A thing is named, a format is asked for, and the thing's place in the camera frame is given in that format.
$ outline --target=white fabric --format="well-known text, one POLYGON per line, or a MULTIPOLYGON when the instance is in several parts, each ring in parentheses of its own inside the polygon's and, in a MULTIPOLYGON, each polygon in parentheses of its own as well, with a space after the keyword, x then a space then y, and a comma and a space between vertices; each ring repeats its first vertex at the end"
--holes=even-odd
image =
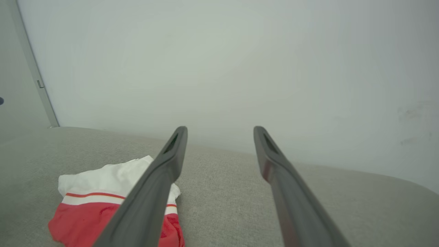
MULTIPOLYGON (((61 175, 58 179, 58 191, 64 197, 62 203, 80 205, 91 202, 107 202, 121 204, 123 199, 106 195, 87 195, 90 193, 107 193, 127 197, 131 189, 152 163, 151 156, 130 160, 121 164, 110 164, 92 171, 81 172, 76 175, 61 175)), ((168 196, 168 204, 176 204, 180 189, 172 184, 168 196)), ((166 210, 176 213, 176 207, 167 207, 166 210)))

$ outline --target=red fabric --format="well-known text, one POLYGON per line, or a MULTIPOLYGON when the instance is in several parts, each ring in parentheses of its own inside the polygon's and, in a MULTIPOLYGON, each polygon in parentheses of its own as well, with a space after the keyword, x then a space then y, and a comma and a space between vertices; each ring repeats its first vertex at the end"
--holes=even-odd
MULTIPOLYGON (((49 222, 49 231, 55 241, 66 247, 91 247, 119 206, 112 203, 61 203, 49 222)), ((177 214, 165 215, 158 246, 184 247, 177 214)))

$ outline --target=orange stripe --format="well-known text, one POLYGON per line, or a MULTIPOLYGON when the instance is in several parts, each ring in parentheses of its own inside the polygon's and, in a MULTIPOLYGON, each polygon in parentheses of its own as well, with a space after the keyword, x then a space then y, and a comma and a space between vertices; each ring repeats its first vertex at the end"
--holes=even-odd
POLYGON ((86 195, 78 195, 78 194, 73 194, 73 193, 67 193, 66 196, 72 196, 72 197, 111 196, 111 197, 116 197, 116 198, 120 198, 120 199, 125 199, 125 197, 123 197, 123 196, 113 195, 113 194, 109 194, 109 193, 101 193, 101 192, 94 192, 94 193, 89 193, 89 194, 86 194, 86 195))

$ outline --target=door hinge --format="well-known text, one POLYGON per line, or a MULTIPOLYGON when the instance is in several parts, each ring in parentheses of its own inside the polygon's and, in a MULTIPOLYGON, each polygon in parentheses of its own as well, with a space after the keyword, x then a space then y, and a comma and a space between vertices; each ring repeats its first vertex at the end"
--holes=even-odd
POLYGON ((39 86, 40 88, 43 88, 43 87, 44 87, 43 81, 40 82, 40 80, 36 80, 36 82, 38 83, 38 86, 39 86))

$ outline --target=wall stain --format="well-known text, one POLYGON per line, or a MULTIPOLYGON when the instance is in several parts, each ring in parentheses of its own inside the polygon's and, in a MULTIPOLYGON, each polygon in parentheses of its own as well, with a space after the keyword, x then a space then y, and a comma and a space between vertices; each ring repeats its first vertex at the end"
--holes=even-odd
POLYGON ((417 142, 417 137, 407 138, 400 142, 401 146, 413 145, 417 142))
POLYGON ((405 122, 408 120, 421 119, 422 112, 424 108, 429 107, 431 103, 429 101, 420 101, 415 105, 410 105, 408 107, 398 108, 398 118, 400 122, 405 122))

